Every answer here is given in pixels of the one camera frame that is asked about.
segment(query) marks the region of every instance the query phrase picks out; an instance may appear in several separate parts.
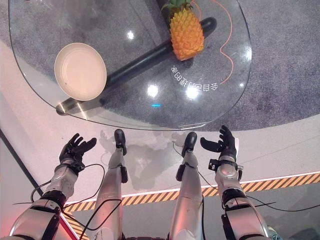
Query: glass table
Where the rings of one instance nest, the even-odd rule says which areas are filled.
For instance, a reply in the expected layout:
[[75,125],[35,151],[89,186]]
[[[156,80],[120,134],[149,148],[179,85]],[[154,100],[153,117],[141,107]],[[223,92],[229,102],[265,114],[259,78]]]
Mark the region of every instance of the glass table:
[[[60,115],[142,130],[204,126],[240,99],[251,66],[246,20],[236,0],[193,1],[204,50],[179,61],[166,0],[9,0],[12,49],[30,87]],[[58,52],[85,43],[102,56],[104,91],[77,101],[59,87]]]

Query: pineapple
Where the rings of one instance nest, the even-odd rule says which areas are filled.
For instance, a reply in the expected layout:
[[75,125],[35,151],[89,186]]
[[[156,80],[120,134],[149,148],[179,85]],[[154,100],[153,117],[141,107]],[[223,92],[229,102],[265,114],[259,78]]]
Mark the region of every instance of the pineapple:
[[169,0],[162,7],[170,11],[173,52],[181,61],[194,57],[204,49],[204,33],[190,2],[191,0]]

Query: plate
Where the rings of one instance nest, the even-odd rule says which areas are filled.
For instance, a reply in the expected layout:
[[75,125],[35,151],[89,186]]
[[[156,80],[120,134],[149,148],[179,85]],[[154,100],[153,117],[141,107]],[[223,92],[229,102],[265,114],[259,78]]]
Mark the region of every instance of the plate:
[[107,82],[106,65],[100,54],[80,42],[60,50],[54,62],[54,74],[60,88],[79,101],[99,96]]

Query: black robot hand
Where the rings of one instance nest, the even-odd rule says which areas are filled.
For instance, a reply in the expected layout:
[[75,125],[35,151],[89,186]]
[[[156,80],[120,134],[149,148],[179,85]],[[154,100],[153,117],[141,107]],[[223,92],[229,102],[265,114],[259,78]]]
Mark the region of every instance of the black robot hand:
[[237,150],[234,136],[232,136],[231,131],[225,125],[221,126],[220,133],[221,135],[219,137],[222,139],[222,141],[208,141],[202,137],[200,139],[201,146],[208,151],[221,153],[220,157],[230,156],[236,160]]
[[60,163],[65,159],[74,159],[77,162],[82,161],[82,157],[85,154],[85,152],[92,149],[97,143],[97,139],[95,137],[88,142],[81,142],[84,138],[82,136],[79,136],[79,133],[76,133],[70,139],[70,141],[63,147],[59,156]]

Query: hazard stripe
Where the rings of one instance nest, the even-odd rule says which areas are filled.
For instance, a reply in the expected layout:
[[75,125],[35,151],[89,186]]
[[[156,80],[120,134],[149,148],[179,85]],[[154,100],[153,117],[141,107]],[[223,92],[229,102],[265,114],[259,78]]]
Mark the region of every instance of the hazard stripe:
[[[67,216],[66,214],[63,215],[65,217],[65,219],[68,221],[69,225],[73,228],[74,232],[79,236],[81,236],[82,232],[83,232],[83,227],[78,223],[76,222],[75,220],[73,220],[72,218],[70,218],[69,216]],[[82,239],[83,240],[90,240],[90,238],[87,236],[86,233],[84,233],[84,235],[82,236]]]
[[[275,179],[266,179],[262,181],[252,181],[245,182],[241,184],[244,192],[257,192],[271,189],[288,188],[301,186],[306,184],[314,184],[320,182],[320,172],[299,174],[294,176],[280,177]],[[216,187],[203,187],[201,192],[204,197],[217,196],[218,191]],[[164,201],[172,201],[178,199],[179,191],[163,191],[157,193],[142,193],[141,195],[132,195],[122,198],[122,205],[137,205],[137,204],[147,204],[147,203],[157,203]],[[96,201],[87,201],[82,203],[76,203],[72,206],[68,206],[66,212],[77,212],[85,210],[93,210],[95,208]]]

